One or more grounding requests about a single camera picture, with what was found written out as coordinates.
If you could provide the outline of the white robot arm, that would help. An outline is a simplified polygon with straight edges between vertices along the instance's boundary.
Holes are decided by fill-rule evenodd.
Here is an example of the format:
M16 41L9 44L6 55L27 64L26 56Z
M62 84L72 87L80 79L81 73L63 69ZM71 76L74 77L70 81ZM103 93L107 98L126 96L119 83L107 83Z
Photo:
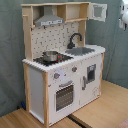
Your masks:
M119 18L119 27L123 30L126 30L126 27L128 26L128 9L123 8L121 10L120 18Z

